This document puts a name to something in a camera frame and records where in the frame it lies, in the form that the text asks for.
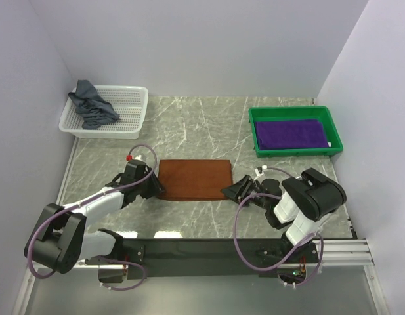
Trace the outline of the orange brown towel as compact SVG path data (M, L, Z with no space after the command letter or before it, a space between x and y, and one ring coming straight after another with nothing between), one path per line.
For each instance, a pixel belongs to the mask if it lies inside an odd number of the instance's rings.
M231 162L224 159L163 159L158 179L166 201L225 200L223 188L233 185Z

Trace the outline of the purple towel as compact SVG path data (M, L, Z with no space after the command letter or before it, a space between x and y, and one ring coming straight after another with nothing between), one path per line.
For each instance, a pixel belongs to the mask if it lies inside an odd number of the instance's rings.
M255 134L261 150L329 147L323 125L315 119L256 121Z

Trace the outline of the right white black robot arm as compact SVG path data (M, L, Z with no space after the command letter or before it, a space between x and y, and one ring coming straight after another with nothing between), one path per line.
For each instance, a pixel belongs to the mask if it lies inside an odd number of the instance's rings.
M256 176L244 176L236 184L221 189L224 196L246 207L250 203L265 210L271 227L282 234L281 254L295 262L304 254L304 238L321 231L330 215L347 200L340 184L314 168L295 177L283 169L263 165Z

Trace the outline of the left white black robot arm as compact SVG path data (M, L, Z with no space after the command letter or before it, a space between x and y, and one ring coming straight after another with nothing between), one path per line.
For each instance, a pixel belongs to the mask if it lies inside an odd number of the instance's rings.
M81 259L88 225L125 208L137 196L149 199L164 192L154 171L145 162L132 159L124 172L93 195L67 205L46 205L24 248L31 273L45 279L70 271Z

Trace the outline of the white plastic basket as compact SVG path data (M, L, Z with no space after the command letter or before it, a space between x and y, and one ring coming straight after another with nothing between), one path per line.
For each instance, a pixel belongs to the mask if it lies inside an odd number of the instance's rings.
M84 129L82 117L75 112L75 105L68 99L60 116L59 129L77 138L136 140L146 115L148 89L119 85L97 85L95 89L112 105L120 120L95 130Z

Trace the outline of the grey towel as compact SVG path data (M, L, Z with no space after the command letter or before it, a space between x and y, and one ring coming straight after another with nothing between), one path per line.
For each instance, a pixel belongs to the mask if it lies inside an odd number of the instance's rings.
M78 80L75 92L68 93L75 112L83 119L82 128L96 130L103 125L118 122L120 115L105 101L95 86L88 80Z

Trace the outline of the green plastic tray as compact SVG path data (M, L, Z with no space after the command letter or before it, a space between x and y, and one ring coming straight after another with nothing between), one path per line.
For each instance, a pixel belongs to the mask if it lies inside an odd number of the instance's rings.
M259 158L334 156L343 151L325 106L253 107L249 122Z

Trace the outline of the black base beam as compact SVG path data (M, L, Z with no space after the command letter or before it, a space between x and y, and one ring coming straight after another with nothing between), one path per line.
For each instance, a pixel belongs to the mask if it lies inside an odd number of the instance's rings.
M289 251L281 239L239 239L244 257L253 265L265 268L276 264ZM277 277L277 271L256 272L239 258L233 239L125 239L123 249L108 258L137 263L149 277L234 276L263 274ZM120 284L124 280L139 280L142 272L134 266L114 268L99 258L87 259L86 265L100 265L98 279L104 284ZM317 263L318 253L313 243L297 249L286 264Z

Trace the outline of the aluminium frame rail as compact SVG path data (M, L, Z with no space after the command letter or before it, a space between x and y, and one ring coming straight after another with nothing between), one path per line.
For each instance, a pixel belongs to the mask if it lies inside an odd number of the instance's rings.
M297 288L255 275L151 277L116 292L98 265L37 280L26 273L13 314L388 314L366 240L326 240L318 275Z

